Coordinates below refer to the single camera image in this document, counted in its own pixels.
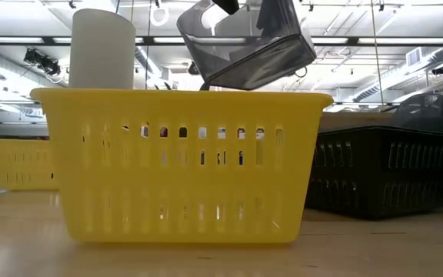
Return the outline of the grey translucent plastic basket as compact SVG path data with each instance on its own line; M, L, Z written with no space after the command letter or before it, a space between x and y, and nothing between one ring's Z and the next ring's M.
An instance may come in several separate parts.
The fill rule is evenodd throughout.
M423 93L404 100L392 116L393 126L443 133L443 95Z
M229 15L212 0L198 0L177 19L177 28L204 83L255 90L310 65L317 57L304 27L301 0L292 0L295 34L262 38L256 28L261 0L238 0Z

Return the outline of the yellow slotted plastic basket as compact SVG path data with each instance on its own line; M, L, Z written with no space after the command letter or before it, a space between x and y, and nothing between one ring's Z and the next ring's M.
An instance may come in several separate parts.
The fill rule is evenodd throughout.
M57 190L50 141L0 138L0 187L6 190Z
M37 88L80 242L289 243L323 110L315 92Z

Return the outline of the black slotted plastic basket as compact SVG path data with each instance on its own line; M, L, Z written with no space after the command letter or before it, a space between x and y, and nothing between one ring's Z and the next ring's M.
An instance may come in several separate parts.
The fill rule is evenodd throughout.
M390 126L318 134L306 207L386 219L443 207L443 133Z

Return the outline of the black overhead beam with lights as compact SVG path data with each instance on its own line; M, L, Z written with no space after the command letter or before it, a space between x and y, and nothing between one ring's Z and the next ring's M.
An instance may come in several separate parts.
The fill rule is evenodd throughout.
M314 46L318 47L443 47L443 37L359 37L359 36L313 36ZM70 46L72 38L65 36L0 36L0 45L9 46ZM184 45L181 36L137 36L138 46L180 46Z

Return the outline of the white cylindrical lamp shade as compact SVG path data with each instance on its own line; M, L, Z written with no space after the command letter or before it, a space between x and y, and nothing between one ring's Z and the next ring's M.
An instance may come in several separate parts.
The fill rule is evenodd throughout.
M72 17L69 86L134 85L135 27L113 12L84 8Z

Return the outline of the silver ventilation duct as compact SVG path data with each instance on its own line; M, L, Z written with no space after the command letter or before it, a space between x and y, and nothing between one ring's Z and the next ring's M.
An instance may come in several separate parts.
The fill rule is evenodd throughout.
M433 52L424 53L424 50L422 47L417 47L408 52L405 55L405 63L381 73L376 82L358 88L351 100L353 102L360 102L365 98L405 82L416 75L440 68L443 65L443 47Z

